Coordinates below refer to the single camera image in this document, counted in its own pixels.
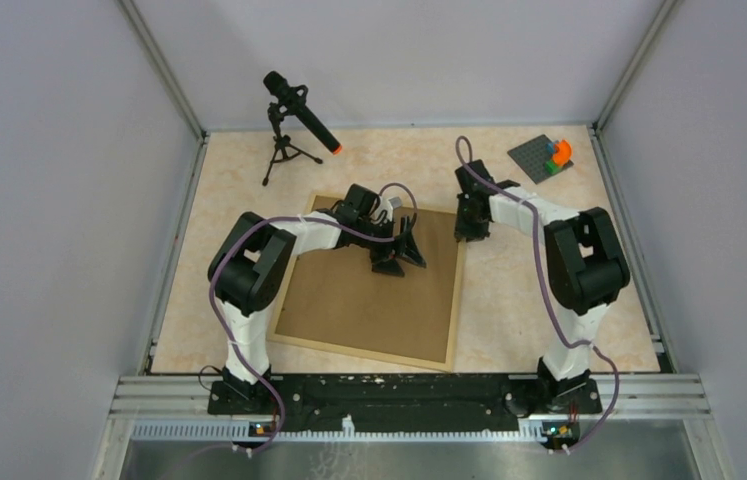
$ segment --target metal floor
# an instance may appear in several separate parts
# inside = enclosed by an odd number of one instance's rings
[[[158,479],[203,442],[132,441],[121,480]],[[247,459],[218,449],[165,480],[698,479],[681,421],[609,422],[569,457],[524,443],[277,443]]]

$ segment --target toy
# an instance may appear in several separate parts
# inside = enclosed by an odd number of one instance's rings
[[[535,137],[508,151],[511,159],[535,184],[572,167],[571,153],[572,148],[566,140],[553,142],[546,135]]]

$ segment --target microphone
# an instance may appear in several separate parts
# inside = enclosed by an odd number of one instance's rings
[[[305,106],[305,97],[308,95],[308,87],[300,85],[291,87],[285,77],[278,72],[272,71],[264,77],[264,86],[270,94],[279,99],[279,103],[287,108],[287,113],[296,116],[300,123],[305,125],[324,147],[329,149],[333,155],[341,152],[341,143],[323,125],[314,113]]]

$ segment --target green lego piece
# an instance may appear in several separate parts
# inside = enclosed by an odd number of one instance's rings
[[[547,167],[547,171],[550,172],[550,175],[555,175],[558,172],[561,171],[561,167],[553,163],[552,160],[544,164],[545,167]]]

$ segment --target cable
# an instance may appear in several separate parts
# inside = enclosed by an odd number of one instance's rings
[[[397,187],[397,188],[403,189],[405,193],[408,194],[408,197],[411,199],[411,206],[414,209],[414,214],[411,216],[411,221],[408,222],[408,225],[406,225],[405,230],[403,230],[396,237],[394,237],[394,240],[399,240],[402,237],[411,233],[411,229],[413,229],[414,225],[417,223],[417,199],[414,198],[414,194],[411,193],[411,190],[409,190],[408,187],[406,187],[400,182],[386,183],[381,189],[379,189],[379,196],[381,197],[382,194],[385,193],[385,190],[391,187]]]
[[[368,216],[371,215],[373,212],[376,211],[377,208],[379,208],[379,205],[382,204],[382,194],[376,196],[376,203],[373,204],[373,208],[370,209],[368,212]]]
[[[464,143],[467,145],[467,155],[469,158],[468,161],[465,161],[464,157],[461,155],[462,141],[464,141]],[[497,192],[519,204],[526,206],[526,208],[528,208],[529,211],[532,212],[532,253],[535,257],[535,270],[538,274],[538,286],[541,289],[541,297],[544,300],[544,307],[547,309],[547,315],[549,315],[550,317],[550,321],[553,324],[553,329],[556,331],[556,335],[558,336],[562,345],[564,345],[568,349],[574,349],[576,347],[582,347],[586,345],[590,346],[591,349],[594,350],[594,353],[604,362],[608,363],[612,369],[612,374],[614,375],[614,393],[612,394],[612,399],[609,402],[609,406],[605,409],[603,415],[600,416],[599,420],[597,420],[597,423],[594,424],[594,426],[588,431],[588,433],[586,433],[585,436],[583,436],[574,446],[567,449],[568,453],[573,453],[591,439],[592,435],[597,430],[599,430],[600,427],[602,427],[608,416],[611,414],[612,410],[614,410],[614,407],[617,404],[617,398],[620,395],[620,372],[617,369],[617,365],[615,365],[615,363],[609,357],[605,356],[603,352],[601,352],[600,349],[597,348],[597,346],[592,342],[589,342],[588,340],[577,340],[571,343],[567,339],[567,337],[565,337],[564,332],[561,329],[561,324],[559,324],[559,320],[556,317],[556,312],[553,309],[552,301],[550,300],[549,291],[547,289],[547,282],[544,278],[544,267],[541,264],[541,242],[539,240],[540,218],[538,214],[538,208],[535,207],[535,205],[533,205],[527,199],[519,198],[516,195],[503,190],[502,188],[482,178],[478,173],[474,172],[473,169],[470,168],[469,165],[467,165],[469,162],[473,161],[473,146],[470,144],[470,140],[464,135],[460,135],[455,140],[455,154],[458,157],[458,161],[461,162],[461,166],[464,167],[464,170],[467,171],[467,173],[470,174],[470,176],[472,176],[477,182],[493,190],[494,192]]]
[[[408,196],[411,197],[411,203],[414,206],[414,218],[417,218],[417,201],[414,199],[414,194],[411,193],[411,190],[408,189],[405,185],[401,183],[389,183],[382,187],[382,191],[384,191],[386,188],[391,186],[398,186],[405,190],[408,193]],[[264,385],[264,387],[267,388],[267,390],[270,392],[270,394],[273,396],[273,398],[276,400],[276,403],[279,407],[279,422],[276,425],[276,427],[273,429],[273,431],[270,433],[270,436],[267,437],[267,440],[259,445],[258,447],[254,449],[245,449],[244,451],[248,455],[255,455],[256,453],[264,451],[267,447],[270,446],[271,443],[273,443],[273,440],[276,438],[276,435],[279,434],[279,432],[282,430],[282,426],[284,426],[285,423],[285,403],[282,401],[281,395],[279,395],[279,392],[276,391],[276,388],[273,387],[270,382],[261,376],[258,371],[256,371],[252,365],[249,364],[249,362],[246,361],[246,358],[243,356],[243,354],[240,351],[240,348],[238,348],[237,341],[235,340],[235,334],[232,332],[232,329],[229,327],[229,324],[226,322],[225,317],[223,316],[223,312],[220,311],[220,308],[217,306],[217,299],[215,292],[217,291],[217,282],[220,279],[220,273],[223,271],[223,269],[226,268],[226,265],[229,263],[229,261],[237,254],[238,250],[241,249],[241,247],[246,243],[246,241],[251,237],[255,232],[257,232],[259,229],[263,228],[266,225],[269,225],[271,223],[276,222],[314,222],[314,223],[322,223],[324,225],[331,225],[335,228],[338,228],[344,232],[349,233],[350,235],[355,235],[358,238],[361,238],[363,240],[367,240],[369,242],[374,243],[388,243],[393,242],[395,240],[394,237],[374,237],[371,235],[367,235],[361,232],[358,232],[356,230],[353,230],[349,227],[346,227],[344,225],[341,225],[337,222],[326,220],[324,218],[317,218],[317,217],[308,217],[304,220],[300,217],[272,217],[268,218],[266,220],[262,220],[255,225],[253,225],[249,230],[247,230],[233,245],[232,248],[229,249],[228,252],[226,252],[226,255],[223,256],[222,260],[220,260],[220,263],[217,265],[217,267],[214,270],[214,275],[211,276],[211,282],[208,287],[208,302],[211,304],[211,309],[214,310],[214,314],[217,316],[217,320],[220,322],[220,326],[223,327],[223,330],[226,332],[226,336],[229,338],[229,341],[231,342],[232,349],[235,352],[235,356],[237,356],[238,361],[240,361],[241,365],[250,373],[252,374],[259,383]],[[216,450],[219,448],[231,448],[233,451],[237,451],[238,447],[234,444],[226,444],[226,443],[219,443],[214,445],[208,445],[206,447],[200,448],[199,450],[196,450],[194,452],[191,452],[188,456],[186,456],[184,459],[179,461],[176,465],[173,465],[170,467],[169,470],[167,470],[161,477],[158,478],[158,480],[163,480],[167,478],[170,474],[173,472],[178,471],[180,468],[182,468],[184,465],[186,465],[188,462],[193,460],[194,458],[202,455],[203,453],[209,452],[211,450]]]
[[[210,388],[206,387],[204,383],[202,383],[202,374],[205,373],[205,369],[210,368],[211,370],[214,370],[214,373],[217,375],[222,375],[223,372],[220,371],[219,368],[215,367],[214,365],[206,365],[199,369],[199,373],[196,374],[196,381],[199,382],[199,386],[204,388],[205,390],[211,391]]]
[[[376,217],[376,220],[373,220],[373,225],[381,225],[382,222],[384,222],[385,218],[387,217],[388,217],[388,211],[382,210],[381,212],[379,212],[379,216]]]

